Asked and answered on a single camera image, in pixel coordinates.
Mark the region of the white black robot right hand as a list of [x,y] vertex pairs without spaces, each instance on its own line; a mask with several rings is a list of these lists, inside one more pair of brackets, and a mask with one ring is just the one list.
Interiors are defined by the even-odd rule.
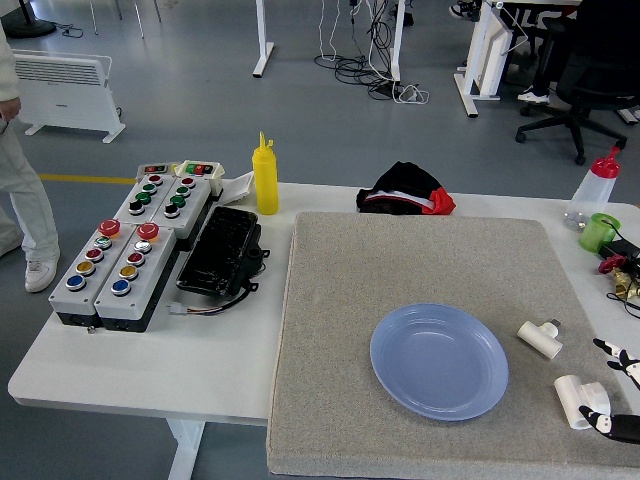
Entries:
[[[607,365],[614,370],[625,373],[639,388],[639,359],[631,356],[626,349],[599,338],[594,338],[593,343],[614,358]],[[587,423],[598,433],[609,440],[638,444],[639,443],[639,416],[616,414],[605,415],[596,412],[586,405],[578,408]]]

